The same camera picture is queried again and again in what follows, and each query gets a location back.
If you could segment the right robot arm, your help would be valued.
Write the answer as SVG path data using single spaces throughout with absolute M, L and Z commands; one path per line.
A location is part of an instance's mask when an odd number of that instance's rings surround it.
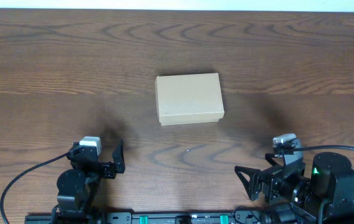
M 308 148 L 297 138 L 274 138 L 265 159 L 270 168 L 235 166 L 250 200 L 260 194 L 268 208 L 251 211 L 253 223 L 354 223 L 354 170 L 348 157 L 337 153 L 352 146 L 315 146 L 311 176 L 305 177 L 302 153 Z

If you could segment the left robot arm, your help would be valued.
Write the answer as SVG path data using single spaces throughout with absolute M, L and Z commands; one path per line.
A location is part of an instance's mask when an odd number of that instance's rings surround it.
M 73 143 L 67 153 L 72 166 L 57 179 L 57 209 L 51 223 L 106 223 L 106 213 L 93 206 L 103 179 L 115 179 L 125 171 L 124 141 L 112 153 L 112 161 L 101 162 L 99 137 L 85 136 Z

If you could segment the cardboard box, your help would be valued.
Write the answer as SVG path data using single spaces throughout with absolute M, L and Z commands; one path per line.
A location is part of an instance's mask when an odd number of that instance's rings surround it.
M 225 110 L 217 73 L 158 76 L 156 109 L 163 126 L 218 122 Z

